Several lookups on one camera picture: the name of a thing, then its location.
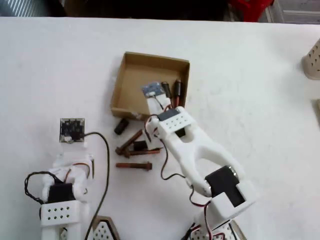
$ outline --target wire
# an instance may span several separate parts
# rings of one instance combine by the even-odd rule
[[[226,239],[226,235],[223,232],[219,232],[219,233],[213,235],[213,238],[218,237],[218,236],[222,236],[222,240]]]
[[[154,95],[153,97],[154,97],[154,99],[158,102],[158,104],[160,105],[161,109],[163,110],[163,109],[164,109],[164,106],[162,106],[162,104],[161,104],[161,102],[158,100],[157,96]]]
[[[147,123],[150,121],[151,117],[157,117],[158,115],[157,114],[151,114],[147,119],[146,121],[144,122],[144,132],[145,132],[145,135],[147,136],[149,142],[151,142],[151,138],[150,138],[150,135],[147,131]]]
[[[67,182],[67,178],[68,178],[70,172],[71,172],[71,168],[69,168],[69,170],[67,171],[67,173],[65,175],[65,178],[64,178],[64,181],[63,181],[64,183]]]
[[[191,233],[194,232],[194,231],[197,231],[199,228],[201,228],[201,225],[198,225],[198,226],[195,226],[193,228],[191,228]]]
[[[86,163],[84,163],[84,162],[77,162],[77,163],[74,163],[74,164],[72,164],[73,166],[76,166],[76,165],[84,165],[84,166],[87,166],[88,167],[88,174],[86,175],[86,178],[88,179],[89,178],[89,176],[90,176],[90,166],[88,165],[88,164],[86,164]]]
[[[165,161],[164,161],[163,166],[162,166],[162,168],[161,168],[161,178],[162,178],[163,180],[169,180],[170,178],[172,178],[172,177],[174,177],[174,176],[180,176],[180,177],[182,177],[182,178],[185,179],[186,177],[183,176],[183,175],[181,175],[181,174],[179,174],[179,173],[174,173],[174,174],[172,174],[172,175],[170,175],[170,176],[168,176],[168,177],[164,177],[164,176],[163,176],[163,172],[164,172],[165,166],[166,166],[166,164],[167,164],[167,162],[168,162],[169,154],[168,154],[168,149],[167,149],[164,141],[163,141],[162,139],[159,139],[159,140],[162,142],[163,147],[164,147],[164,149],[165,149]]]
[[[32,198],[33,200],[35,200],[36,202],[40,203],[41,205],[44,204],[45,202],[43,200],[41,200],[39,197],[33,196],[28,190],[28,185],[29,185],[29,179],[30,179],[31,176],[33,176],[33,175],[45,175],[45,174],[50,175],[53,178],[54,183],[63,184],[63,182],[59,178],[57,178],[56,175],[54,175],[52,172],[49,172],[49,171],[34,171],[34,172],[30,173],[24,180],[24,193],[25,193],[25,195],[27,195],[28,197]]]
[[[207,204],[204,206],[204,221],[205,221],[206,230],[208,231],[208,234],[209,234],[209,240],[213,240],[211,229],[210,229],[208,221],[207,221],[207,207],[208,207],[209,203],[210,203],[210,201],[208,201]]]
[[[96,131],[88,132],[88,133],[84,134],[84,137],[87,137],[87,136],[89,136],[89,135],[94,135],[94,134],[99,135],[99,136],[103,139],[103,141],[104,141],[104,143],[105,143],[105,145],[106,145],[106,149],[107,149],[107,158],[106,158],[106,161],[107,161],[106,183],[105,183],[105,189],[104,189],[103,195],[102,195],[102,197],[101,197],[100,203],[99,203],[98,207],[96,208],[96,211],[95,211],[95,213],[94,213],[94,215],[93,215],[93,217],[92,217],[92,220],[91,220],[91,222],[90,222],[90,225],[89,225],[89,227],[88,227],[88,229],[87,229],[87,231],[86,231],[84,240],[87,240],[87,239],[88,239],[90,230],[91,230],[91,228],[92,228],[92,226],[93,226],[93,224],[94,224],[94,221],[95,221],[95,219],[96,219],[96,217],[97,217],[97,215],[98,215],[98,212],[99,212],[99,210],[100,210],[100,208],[101,208],[101,206],[102,206],[102,203],[103,203],[104,200],[105,200],[105,197],[106,197],[106,194],[107,194],[107,191],[108,191],[108,187],[109,187],[109,177],[110,177],[110,149],[109,149],[108,141],[106,140],[106,138],[105,138],[101,133],[96,132]]]
[[[168,108],[172,108],[171,104],[169,104],[168,106],[166,106],[163,111],[165,112]]]
[[[193,205],[197,206],[197,207],[200,207],[200,208],[205,207],[205,206],[207,205],[207,203],[206,203],[206,204],[199,204],[199,203],[196,203],[196,202],[194,202],[194,201],[191,200],[191,197],[192,197],[193,194],[195,193],[195,188],[194,188],[194,186],[191,185],[191,187],[192,187],[192,192],[191,192],[191,194],[190,194],[190,196],[189,196],[190,202],[191,202]]]
[[[235,231],[234,231],[234,229],[233,229],[233,227],[231,226],[230,223],[229,223],[229,227],[230,227],[230,229],[231,229],[232,235],[234,236],[234,240],[238,240],[238,238],[237,238],[237,236],[236,236],[236,233],[235,233]]]

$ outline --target black cylinder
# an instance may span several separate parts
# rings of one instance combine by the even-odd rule
[[[180,97],[182,94],[182,83],[180,80],[176,80],[173,85],[173,95],[175,97]]]
[[[142,151],[148,149],[146,141],[134,141],[133,142],[133,150],[134,151]]]
[[[162,86],[162,88],[163,88],[163,90],[164,90],[164,92],[165,92],[166,97],[171,99],[171,98],[172,98],[172,95],[171,95],[169,83],[167,83],[166,81],[163,81],[163,82],[161,83],[161,86]]]
[[[128,125],[129,121],[125,118],[122,118],[119,124],[115,127],[114,132],[118,135],[121,135]]]

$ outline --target red object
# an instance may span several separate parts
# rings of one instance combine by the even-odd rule
[[[257,22],[263,11],[275,0],[229,0],[229,3],[243,12],[245,22]]]

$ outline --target floor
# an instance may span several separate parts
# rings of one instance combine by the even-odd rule
[[[241,21],[240,12],[229,6],[225,21]],[[320,24],[320,0],[275,0],[259,19],[260,23]]]

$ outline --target bracket with holes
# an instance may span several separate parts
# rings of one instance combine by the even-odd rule
[[[243,235],[237,234],[237,232],[234,232],[234,234],[233,234],[232,230],[230,229],[229,224],[224,224],[223,226],[219,227],[218,229],[212,231],[213,240],[246,240],[246,238]],[[199,229],[199,230],[192,232],[189,239],[191,239],[191,240],[208,240],[209,235],[208,235],[207,231],[201,231]]]
[[[43,204],[41,225],[54,226],[78,223],[81,220],[81,202],[78,200]]]
[[[192,124],[193,118],[186,111],[181,111],[179,114],[174,115],[159,123],[159,133],[162,138],[166,138],[167,135],[174,133],[184,127]]]
[[[93,240],[115,240],[111,234],[108,224],[105,221],[99,222],[93,232]]]

